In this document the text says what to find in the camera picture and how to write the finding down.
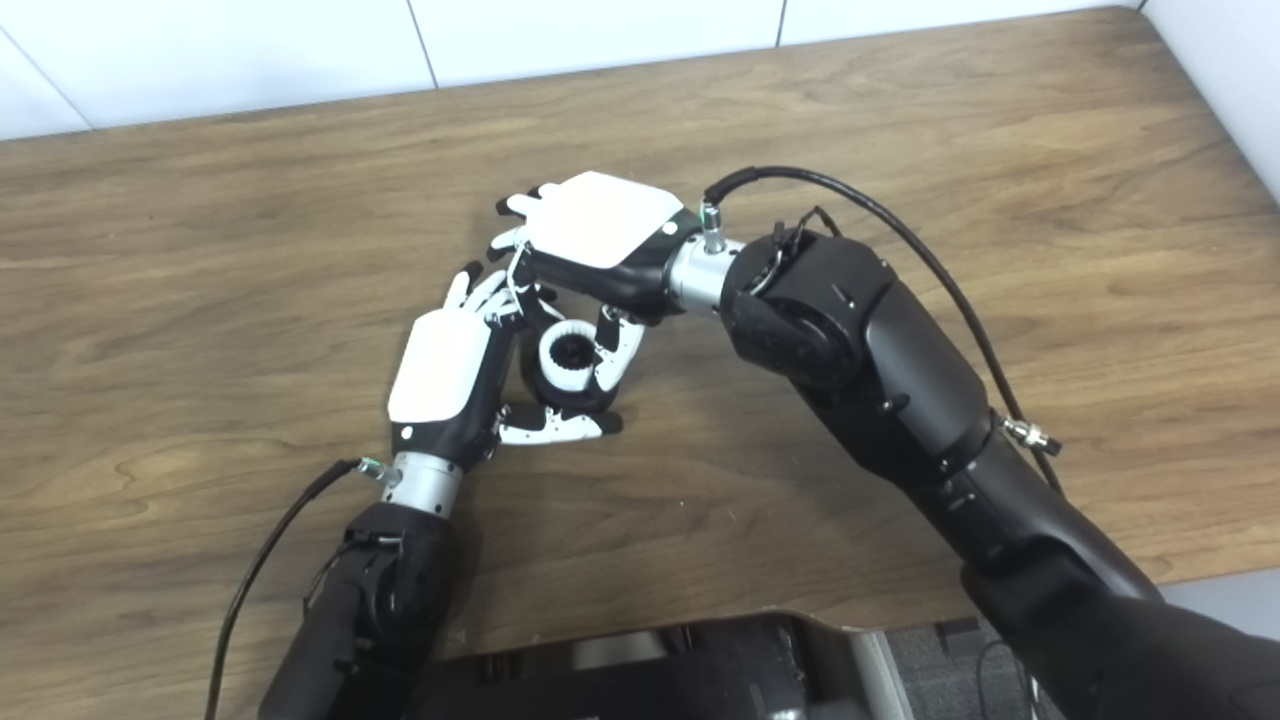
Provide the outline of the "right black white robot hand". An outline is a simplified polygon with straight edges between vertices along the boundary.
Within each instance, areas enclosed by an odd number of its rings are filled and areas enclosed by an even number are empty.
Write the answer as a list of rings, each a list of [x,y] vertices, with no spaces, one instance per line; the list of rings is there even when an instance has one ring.
[[[559,183],[500,200],[497,213],[518,218],[486,247],[486,260],[507,258],[517,290],[552,284],[602,306],[593,378],[582,397],[611,398],[645,328],[684,313],[672,268],[701,228],[673,193],[588,170]]]

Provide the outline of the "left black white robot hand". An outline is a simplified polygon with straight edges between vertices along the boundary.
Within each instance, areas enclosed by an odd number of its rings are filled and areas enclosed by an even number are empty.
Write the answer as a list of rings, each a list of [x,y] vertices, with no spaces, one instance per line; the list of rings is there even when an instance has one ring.
[[[387,413],[394,455],[440,459],[470,471],[502,445],[558,445],[618,434],[620,414],[503,397],[526,322],[504,269],[480,263],[454,275],[443,305],[410,331]]]

